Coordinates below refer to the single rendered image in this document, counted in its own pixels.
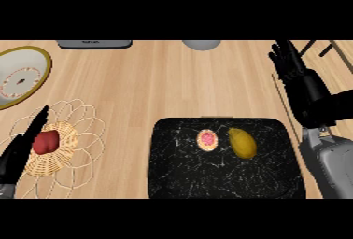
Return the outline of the dark grey flat appliance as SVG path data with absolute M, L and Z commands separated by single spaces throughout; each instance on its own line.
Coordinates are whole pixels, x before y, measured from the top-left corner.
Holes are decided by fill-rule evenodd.
M 126 49 L 132 40 L 58 40 L 62 49 Z

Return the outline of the red apple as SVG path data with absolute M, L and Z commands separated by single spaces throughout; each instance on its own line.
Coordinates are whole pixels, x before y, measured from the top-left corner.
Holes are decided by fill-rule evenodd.
M 39 155 L 53 153 L 59 147 L 59 132 L 56 130 L 42 132 L 34 138 L 33 150 Z

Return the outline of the grey round object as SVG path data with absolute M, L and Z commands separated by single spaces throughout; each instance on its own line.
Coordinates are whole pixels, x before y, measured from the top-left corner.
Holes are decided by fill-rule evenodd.
M 183 40 L 183 44 L 194 50 L 211 50 L 219 46 L 220 41 L 219 40 Z

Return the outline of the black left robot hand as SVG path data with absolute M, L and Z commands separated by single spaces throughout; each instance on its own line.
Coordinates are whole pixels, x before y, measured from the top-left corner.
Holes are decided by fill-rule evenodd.
M 47 123 L 50 107 L 46 105 L 31 121 L 28 130 L 15 136 L 0 155 L 0 184 L 16 184 L 31 154 L 31 145 Z

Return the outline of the white bowl with gold rim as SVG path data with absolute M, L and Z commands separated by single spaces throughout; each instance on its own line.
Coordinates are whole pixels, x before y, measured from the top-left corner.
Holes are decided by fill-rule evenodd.
M 0 52 L 0 110 L 24 102 L 43 86 L 52 72 L 52 56 L 36 46 Z

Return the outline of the yellow mango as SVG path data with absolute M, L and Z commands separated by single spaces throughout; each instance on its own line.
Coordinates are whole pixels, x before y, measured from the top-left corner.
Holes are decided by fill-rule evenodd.
M 242 159 L 251 159 L 257 155 L 257 143 L 250 133 L 242 129 L 229 129 L 229 142 L 232 150 Z

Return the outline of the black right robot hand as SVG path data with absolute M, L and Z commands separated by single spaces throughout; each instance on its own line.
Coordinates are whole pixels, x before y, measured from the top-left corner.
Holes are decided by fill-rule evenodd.
M 269 58 L 282 81 L 293 114 L 307 129 L 336 126 L 353 119 L 353 90 L 333 94 L 318 72 L 307 68 L 290 40 L 272 45 Z

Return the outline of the black marble tray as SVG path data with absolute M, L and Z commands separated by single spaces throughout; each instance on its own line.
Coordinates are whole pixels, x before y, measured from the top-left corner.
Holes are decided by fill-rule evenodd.
M 256 139 L 257 155 L 238 157 L 229 129 Z M 198 132 L 210 129 L 217 148 L 198 147 Z M 148 173 L 154 199 L 303 199 L 306 189 L 290 135 L 276 119 L 166 118 L 155 123 Z

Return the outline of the pink frosted cupcake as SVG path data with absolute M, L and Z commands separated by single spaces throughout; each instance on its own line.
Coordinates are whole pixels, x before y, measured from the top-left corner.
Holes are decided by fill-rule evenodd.
M 217 134 L 210 129 L 204 129 L 198 132 L 197 141 L 198 147 L 207 152 L 213 151 L 219 146 Z

